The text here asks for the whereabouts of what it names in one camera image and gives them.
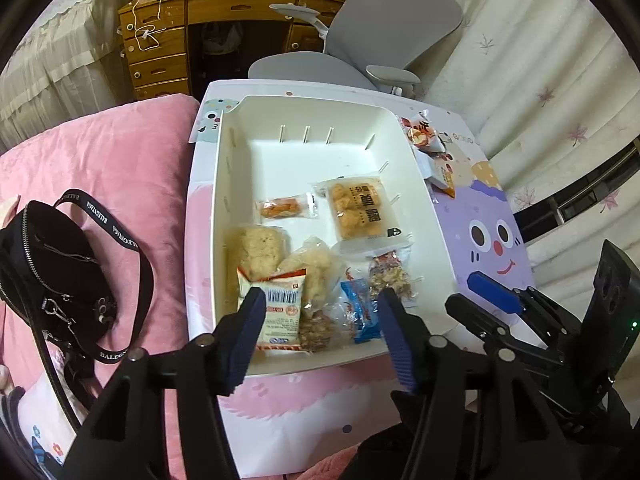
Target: purple cartoon character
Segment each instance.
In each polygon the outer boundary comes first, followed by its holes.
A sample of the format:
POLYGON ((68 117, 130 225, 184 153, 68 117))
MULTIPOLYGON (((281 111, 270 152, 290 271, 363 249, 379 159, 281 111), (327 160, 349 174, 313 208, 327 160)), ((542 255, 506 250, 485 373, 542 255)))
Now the purple cartoon character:
POLYGON ((533 286, 533 275, 522 236, 504 192, 473 180, 456 187, 455 199, 432 191, 434 207, 453 265, 458 290, 478 305, 513 325, 518 317, 505 314, 469 290, 466 279, 475 270, 507 288, 533 286))

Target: wooden desk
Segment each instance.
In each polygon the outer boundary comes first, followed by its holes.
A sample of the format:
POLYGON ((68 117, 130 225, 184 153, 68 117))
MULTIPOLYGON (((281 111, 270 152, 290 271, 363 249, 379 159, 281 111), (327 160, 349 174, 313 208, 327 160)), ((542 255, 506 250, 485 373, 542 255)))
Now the wooden desk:
POLYGON ((202 60, 202 37, 199 24, 210 22, 248 22, 250 27, 241 57, 244 64, 280 52, 293 50, 322 51, 323 41, 311 25, 278 14, 271 4, 295 4, 320 12, 325 25, 340 10, 344 0, 140 0, 122 7, 120 25, 131 80, 139 100, 172 93, 198 96, 203 82, 199 63, 202 60), (138 40, 135 23, 155 25, 155 46, 151 38, 138 40))

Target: blue package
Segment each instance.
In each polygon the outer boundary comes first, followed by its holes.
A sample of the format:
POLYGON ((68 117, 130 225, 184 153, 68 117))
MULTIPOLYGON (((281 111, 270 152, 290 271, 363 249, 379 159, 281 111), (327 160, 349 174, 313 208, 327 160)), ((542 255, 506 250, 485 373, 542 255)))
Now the blue package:
POLYGON ((356 343, 382 337, 378 323, 378 310, 369 295, 369 283, 364 278, 340 282, 340 288, 353 304, 356 315, 356 343))

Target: bolt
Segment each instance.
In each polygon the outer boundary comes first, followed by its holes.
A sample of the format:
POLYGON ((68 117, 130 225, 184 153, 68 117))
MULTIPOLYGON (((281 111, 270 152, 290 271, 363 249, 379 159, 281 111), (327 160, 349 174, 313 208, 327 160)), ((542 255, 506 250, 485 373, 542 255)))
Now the bolt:
POLYGON ((140 361, 146 355, 146 350, 144 348, 134 348, 133 350, 129 350, 127 353, 127 358, 129 361, 140 361))
POLYGON ((509 348, 500 348, 498 350, 498 357, 503 361, 507 361, 510 363, 511 361, 516 359, 516 354, 513 353, 513 350, 509 348))
POLYGON ((216 339, 213 337, 213 334, 201 334, 196 338, 196 345, 201 348, 205 346, 209 346, 213 344, 216 339))
POLYGON ((447 345, 447 338, 441 335, 432 335, 429 338, 429 344, 434 348, 444 348, 447 345))

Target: white plastic bin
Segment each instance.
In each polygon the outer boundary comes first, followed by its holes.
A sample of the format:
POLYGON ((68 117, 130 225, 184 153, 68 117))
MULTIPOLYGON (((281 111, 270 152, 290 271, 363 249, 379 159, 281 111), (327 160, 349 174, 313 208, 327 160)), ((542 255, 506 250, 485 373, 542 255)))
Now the white plastic bin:
MULTIPOLYGON (((302 194, 338 176, 379 174, 400 228, 413 241, 408 272, 413 279, 423 277, 414 285, 418 307, 412 314, 421 316, 432 333, 456 325, 444 309, 456 282, 440 225, 412 149, 390 111, 316 98, 248 96, 223 115, 216 161, 210 163, 216 164, 210 238, 214 323, 234 307, 225 302, 225 235, 255 221, 256 200, 302 194)), ((288 218, 270 225, 287 231, 292 250, 309 236, 331 246, 337 239, 329 206, 324 199, 318 206, 318 220, 288 218)), ((256 352, 249 375, 340 365, 385 351, 385 343, 374 340, 315 354, 256 352)))

